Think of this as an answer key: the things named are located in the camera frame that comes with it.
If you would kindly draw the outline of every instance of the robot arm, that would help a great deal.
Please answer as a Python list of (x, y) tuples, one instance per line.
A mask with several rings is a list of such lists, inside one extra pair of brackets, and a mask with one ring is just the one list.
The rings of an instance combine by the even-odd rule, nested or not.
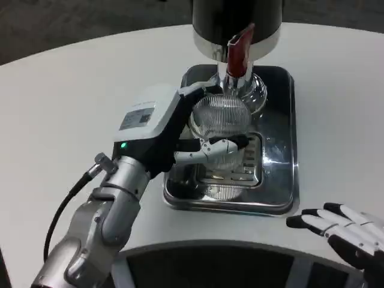
[[(156, 86), (144, 95), (152, 99), (139, 97), (142, 102), (128, 111), (120, 126), (113, 161), (99, 154), (96, 164), (68, 195), (71, 199), (102, 170), (107, 172), (100, 187), (75, 212), (67, 234), (51, 251), (31, 288), (98, 287), (130, 237), (140, 211), (139, 201), (151, 179), (169, 171), (175, 163), (204, 163), (248, 145), (245, 135), (198, 139), (198, 146), (196, 139), (189, 140), (189, 145), (179, 141), (193, 106), (206, 92), (216, 89), (210, 82), (195, 83), (177, 93), (169, 87)], [(178, 151), (187, 146), (194, 148)], [(56, 214), (53, 227), (59, 215)], [(46, 254), (50, 235), (47, 235)]]
[(346, 205), (325, 203), (287, 218), (292, 228), (323, 236), (335, 252), (356, 269), (364, 270), (369, 288), (384, 287), (384, 222)]

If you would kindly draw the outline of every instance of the drip tray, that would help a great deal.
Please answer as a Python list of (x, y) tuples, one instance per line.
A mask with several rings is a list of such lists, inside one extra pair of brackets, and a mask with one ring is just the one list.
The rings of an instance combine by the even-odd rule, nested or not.
[[(204, 165), (176, 166), (165, 175), (164, 198), (176, 209), (289, 215), (298, 207), (298, 164), (293, 79), (280, 67), (254, 67), (266, 84), (263, 113), (252, 119), (244, 159), (222, 174)], [(215, 65), (197, 65), (182, 86), (206, 81)]]

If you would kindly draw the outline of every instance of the black cylinder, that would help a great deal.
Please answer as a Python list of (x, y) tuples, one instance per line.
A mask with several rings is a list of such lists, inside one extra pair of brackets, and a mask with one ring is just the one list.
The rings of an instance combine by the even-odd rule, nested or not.
[(258, 43), (280, 27), (282, 9), (282, 0), (193, 0), (193, 27), (205, 40), (226, 46), (253, 22), (252, 43)]

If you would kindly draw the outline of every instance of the round table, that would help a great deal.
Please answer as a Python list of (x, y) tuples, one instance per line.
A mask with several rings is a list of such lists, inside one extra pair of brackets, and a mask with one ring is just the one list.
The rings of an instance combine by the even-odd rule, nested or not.
[[(277, 47), (256, 63), (295, 79), (300, 209), (339, 202), (384, 218), (383, 51), (382, 34), (284, 23)], [(58, 205), (98, 152), (111, 153), (136, 95), (156, 83), (177, 86), (189, 67), (206, 63), (187, 25), (89, 40), (0, 67), (0, 247), (13, 287), (31, 284)], [(283, 218), (173, 210), (162, 181), (148, 186), (123, 250), (225, 239), (344, 263), (324, 239), (287, 228)], [(51, 248), (99, 183), (69, 204)]]

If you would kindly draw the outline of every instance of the white robotic hand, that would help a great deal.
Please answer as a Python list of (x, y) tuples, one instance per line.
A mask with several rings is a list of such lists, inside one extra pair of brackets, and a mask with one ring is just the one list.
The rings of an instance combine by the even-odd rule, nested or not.
[(217, 157), (236, 153), (249, 144), (244, 134), (231, 137), (212, 137), (203, 139), (179, 140), (175, 152), (176, 165), (209, 163)]
[(287, 226), (306, 228), (327, 239), (348, 264), (364, 270), (369, 288), (384, 287), (384, 221), (346, 205), (325, 203), (287, 218)]

